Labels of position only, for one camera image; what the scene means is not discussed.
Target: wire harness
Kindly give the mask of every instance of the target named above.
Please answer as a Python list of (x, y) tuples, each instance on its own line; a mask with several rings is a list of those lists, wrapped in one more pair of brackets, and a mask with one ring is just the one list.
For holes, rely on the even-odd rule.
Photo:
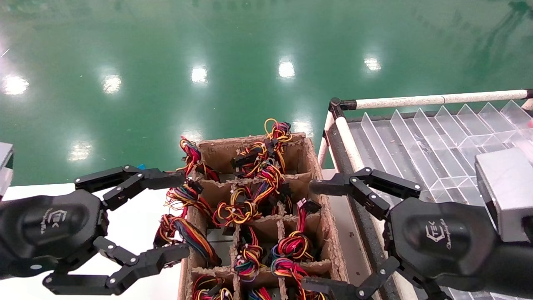
[(248, 230), (250, 243), (242, 244), (238, 249), (237, 257), (233, 269), (239, 274), (241, 281), (253, 282), (261, 267), (266, 267), (261, 263), (263, 248), (259, 246), (259, 240), (250, 226), (243, 227), (243, 231)]
[(180, 243), (174, 239), (176, 232), (179, 233), (184, 242), (194, 248), (208, 266), (220, 266), (222, 260), (218, 257), (211, 244), (205, 236), (192, 224), (182, 217), (173, 215), (163, 215), (154, 239), (154, 248)]
[(294, 278), (298, 285), (298, 300), (326, 300), (326, 296), (323, 293), (306, 291), (302, 288), (302, 279), (309, 275), (298, 263), (285, 257), (276, 258), (272, 261), (270, 272), (277, 277)]

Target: silver box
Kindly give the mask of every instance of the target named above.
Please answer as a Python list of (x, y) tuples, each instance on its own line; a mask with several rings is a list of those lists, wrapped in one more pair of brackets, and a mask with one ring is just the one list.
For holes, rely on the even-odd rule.
[(522, 219), (533, 216), (533, 167), (524, 152), (515, 147), (480, 154), (475, 168), (478, 188), (502, 240), (528, 241)]

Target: cardboard divider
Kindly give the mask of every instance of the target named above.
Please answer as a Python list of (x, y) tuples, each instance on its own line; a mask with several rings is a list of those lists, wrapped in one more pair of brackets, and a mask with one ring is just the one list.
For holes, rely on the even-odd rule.
[[(225, 181), (217, 183), (212, 180), (200, 180), (204, 190), (202, 197), (215, 209), (220, 202), (229, 203), (231, 191), (237, 185), (248, 185), (252, 191), (259, 185), (261, 179), (238, 179), (231, 178), (233, 169), (230, 160), (237, 155), (237, 150), (249, 146), (257, 140), (264, 139), (264, 136), (243, 137), (222, 140), (208, 140), (197, 143), (204, 162), (217, 171), (226, 174)], [(301, 267), (310, 275), (331, 278), (335, 280), (348, 280), (346, 266), (343, 255), (340, 251), (338, 233), (335, 228), (335, 222), (331, 215), (328, 198), (322, 195), (314, 195), (309, 192), (309, 182), (313, 179), (322, 179), (320, 166), (315, 156), (313, 144), (310, 139), (305, 138), (305, 134), (293, 134), (293, 141), (288, 143), (284, 158), (286, 160), (289, 174), (285, 179), (289, 182), (293, 192), (292, 198), (294, 209), (291, 215), (285, 215), (285, 208), (278, 203), (278, 214), (272, 216), (263, 216), (253, 220), (245, 226), (251, 226), (259, 239), (260, 245), (265, 252), (277, 244), (282, 238), (296, 230), (297, 211), (296, 202), (301, 198), (312, 199), (319, 203), (322, 208), (316, 213), (308, 215), (305, 221), (304, 234), (307, 235), (314, 246), (321, 247), (319, 260), (317, 262), (299, 263)], [(187, 219), (203, 234), (206, 233), (208, 222), (203, 218), (200, 212), (191, 208)], [(280, 299), (289, 300), (287, 287), (294, 288), (296, 282), (291, 278), (278, 278), (270, 272), (270, 266), (263, 267), (259, 270), (257, 277), (253, 282), (243, 282), (238, 274), (234, 271), (236, 256), (240, 237), (246, 229), (244, 225), (235, 226), (235, 232), (231, 239), (224, 238), (224, 244), (230, 247), (229, 260), (227, 266), (214, 267), (205, 269), (206, 264), (200, 254), (194, 250), (189, 257), (182, 261), (182, 279), (180, 282), (179, 300), (190, 300), (192, 297), (192, 285), (201, 275), (212, 275), (223, 278), (233, 289), (233, 299), (243, 300), (247, 297), (247, 291), (251, 288), (266, 287), (279, 288)]]
[[(231, 166), (231, 159), (235, 158), (241, 150), (256, 141), (264, 141), (265, 138), (266, 136), (262, 135), (205, 140), (198, 142), (197, 147), (201, 152), (203, 162), (223, 175), (221, 180), (232, 180), (235, 179), (233, 175), (235, 170)], [(283, 154), (287, 174), (309, 172), (310, 166), (304, 161), (305, 157), (303, 156), (304, 152), (308, 152), (305, 150), (305, 141), (304, 133), (293, 133), (292, 141), (287, 143), (287, 148)]]
[[(312, 199), (318, 203), (320, 200), (317, 195), (309, 192), (309, 182), (312, 180), (313, 175), (311, 173), (299, 173), (295, 175), (284, 175), (285, 181), (289, 183), (290, 190), (292, 191), (291, 200), (293, 202), (292, 215), (297, 215), (296, 203), (302, 198)], [(213, 209), (220, 202), (230, 202), (231, 191), (237, 186), (247, 186), (251, 189), (252, 194), (257, 191), (259, 185), (263, 182), (259, 178), (228, 180), (222, 183), (217, 183), (212, 180), (200, 180), (200, 184), (204, 188), (201, 196), (209, 203)], [(283, 216), (286, 213), (286, 208), (283, 204), (278, 203), (278, 215)]]

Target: table surface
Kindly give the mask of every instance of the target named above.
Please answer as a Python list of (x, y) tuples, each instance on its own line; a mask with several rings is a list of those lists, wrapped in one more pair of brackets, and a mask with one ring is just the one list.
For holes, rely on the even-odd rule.
[(13, 184), (127, 163), (172, 170), (180, 134), (261, 134), (268, 117), (317, 145), (332, 97), (531, 88), (528, 4), (2, 1), (0, 140), (15, 145)]
[[(330, 178), (335, 170), (323, 170), (325, 179)], [(12, 186), (7, 189), (3, 201), (25, 198), (35, 195), (62, 195), (74, 191), (74, 184), (53, 184), (34, 186)], [(105, 191), (94, 193), (101, 196)], [(163, 207), (165, 190), (145, 190), (129, 200), (124, 206), (109, 212), (108, 239), (134, 254), (151, 248), (154, 233), (159, 226), (162, 214), (168, 213)], [(348, 266), (350, 282), (360, 284), (369, 274), (365, 267), (365, 257), (361, 247), (358, 230), (346, 197), (331, 197), (330, 204), (335, 216), (341, 248)], [(96, 255), (72, 274), (111, 275), (119, 269), (118, 265), (101, 255)], [(164, 269), (160, 275), (139, 280), (125, 291), (121, 300), (176, 300), (181, 266)], [(47, 273), (32, 278), (13, 278), (0, 281), (2, 299), (57, 300), (61, 297), (52, 294), (42, 285)], [(104, 296), (65, 296), (76, 300), (97, 300)]]

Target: gray metal block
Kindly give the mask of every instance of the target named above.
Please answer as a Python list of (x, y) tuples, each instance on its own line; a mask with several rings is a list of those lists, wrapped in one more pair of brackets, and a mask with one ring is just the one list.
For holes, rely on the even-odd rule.
[(511, 148), (477, 155), (478, 188), (504, 242), (528, 241), (522, 219), (533, 216), (533, 167), (524, 152)]
[(272, 300), (281, 300), (281, 292), (279, 288), (266, 289)]
[(208, 229), (205, 236), (208, 242), (231, 242), (233, 241), (233, 235), (223, 235), (222, 229)]
[(233, 241), (231, 242), (210, 242), (210, 243), (213, 249), (215, 249), (216, 254), (222, 260), (222, 265), (223, 266), (231, 265), (230, 248), (233, 245)]

